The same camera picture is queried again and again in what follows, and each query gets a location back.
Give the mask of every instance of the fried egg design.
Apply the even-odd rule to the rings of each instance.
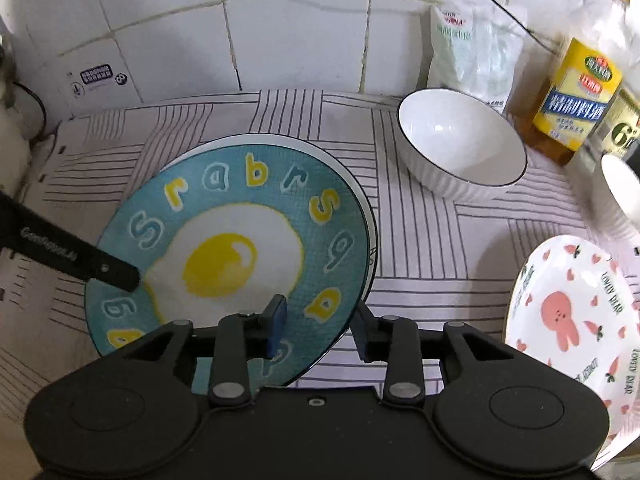
[[[161,322],[215,326],[229,314],[261,312],[274,294],[288,296],[303,257],[298,234],[275,209],[223,205],[185,223],[144,284]]]

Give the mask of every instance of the egg white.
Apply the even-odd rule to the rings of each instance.
[[[191,294],[182,279],[187,260],[205,240],[222,233],[251,240],[257,251],[254,271],[227,296]],[[246,254],[238,252],[244,261]],[[229,204],[185,223],[166,253],[149,267],[144,284],[161,322],[189,319],[195,327],[214,326],[229,314],[263,311],[274,294],[288,296],[302,272],[303,257],[302,242],[282,213],[263,205]]]

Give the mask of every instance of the bowl rim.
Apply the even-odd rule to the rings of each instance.
[[[489,110],[491,110],[494,114],[497,114],[498,117],[501,118],[501,120],[503,120],[505,123],[507,123],[509,125],[509,127],[511,128],[511,130],[513,130],[513,133],[515,134],[515,136],[517,137],[517,139],[520,141],[520,145],[522,146],[522,151],[524,152],[524,166],[522,168],[522,172],[519,174],[519,176],[517,176],[514,180],[511,180],[510,182],[504,183],[504,184],[482,184],[481,182],[475,182],[473,180],[469,180],[468,178],[463,178],[461,176],[456,175],[455,173],[451,173],[450,171],[445,170],[443,167],[437,165],[435,162],[433,162],[429,157],[425,156],[423,152],[421,152],[414,143],[412,143],[411,139],[407,136],[407,134],[404,132],[404,128],[402,127],[402,122],[400,120],[400,108],[402,108],[402,104],[404,104],[404,102],[411,97],[414,94],[417,93],[421,93],[421,92],[428,92],[428,91],[437,91],[437,92],[453,92],[456,94],[462,94],[466,97],[469,97],[471,99],[475,99],[476,101],[482,103],[484,106],[486,106],[487,108],[489,108]],[[502,187],[509,187],[509,186],[513,186],[513,184],[516,184],[523,176],[525,173],[527,173],[527,168],[529,167],[529,154],[527,153],[527,149],[526,146],[522,140],[522,138],[520,137],[520,135],[517,133],[516,129],[511,126],[511,123],[502,116],[502,114],[500,112],[498,112],[497,110],[494,110],[493,108],[491,108],[487,103],[485,103],[484,101],[482,101],[482,99],[478,99],[477,97],[473,96],[473,95],[469,95],[466,94],[464,92],[461,92],[460,90],[454,90],[451,88],[422,88],[420,90],[415,90],[414,92],[411,92],[410,94],[406,95],[402,101],[400,102],[399,106],[398,106],[398,110],[396,110],[396,118],[398,119],[398,125],[400,126],[400,131],[402,132],[402,136],[405,138],[406,142],[409,143],[409,145],[414,149],[414,151],[416,153],[418,153],[424,160],[426,160],[429,164],[431,164],[432,166],[438,168],[440,171],[442,171],[443,173],[448,174],[449,176],[452,176],[453,178],[461,181],[461,182],[466,182],[468,184],[473,184],[474,186],[480,186],[480,187],[490,187],[490,188],[494,188],[494,189],[500,189]]]
[[[633,176],[636,178],[636,181],[638,182],[638,185],[640,186],[640,178],[636,175],[636,172],[634,170],[631,169],[631,167],[621,158],[619,158],[618,156],[614,155],[613,153],[603,153],[600,156],[600,160],[598,161],[598,165],[600,167],[600,172],[602,173],[602,178],[604,179],[604,183],[607,186],[607,190],[609,191],[609,193],[611,194],[611,197],[613,198],[614,202],[616,203],[616,205],[618,206],[618,208],[620,209],[620,211],[622,212],[622,214],[625,216],[626,221],[629,222],[629,225],[631,225],[631,227],[633,227],[636,231],[638,231],[640,233],[640,225],[638,222],[634,222],[631,218],[629,218],[629,216],[625,213],[625,210],[622,209],[622,206],[620,205],[620,202],[618,201],[618,199],[616,198],[616,195],[613,193],[613,191],[611,190],[611,186],[609,185],[609,181],[607,179],[607,175],[605,175],[604,173],[604,168],[602,167],[602,161],[604,160],[604,158],[607,157],[607,160],[613,160],[616,159],[618,160],[620,163],[622,163],[624,166],[628,167],[629,170],[631,171],[631,173],[633,174]]]

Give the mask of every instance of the bottle label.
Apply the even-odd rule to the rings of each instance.
[[[623,157],[640,135],[640,108],[624,90],[614,98],[604,118],[607,135],[602,151]]]
[[[609,59],[574,38],[533,119],[534,126],[577,151],[621,80],[620,70]]]

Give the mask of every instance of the striped tablecloth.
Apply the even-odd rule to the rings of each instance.
[[[63,123],[25,202],[96,242],[118,204],[187,150],[223,136],[271,132],[309,140],[338,158],[368,195],[380,232],[367,303],[377,316],[440,329],[464,320],[501,337],[514,278],[546,238],[574,234],[612,251],[640,292],[632,248],[613,246],[583,219],[564,172],[529,153],[526,176],[482,204],[434,196],[398,159],[395,98],[317,90],[200,96]],[[0,413],[20,419],[40,387],[97,357],[82,307],[82,283],[3,251],[0,258]],[[442,380],[424,363],[427,393]],[[384,364],[360,362],[346,333],[298,386],[372,384]]]

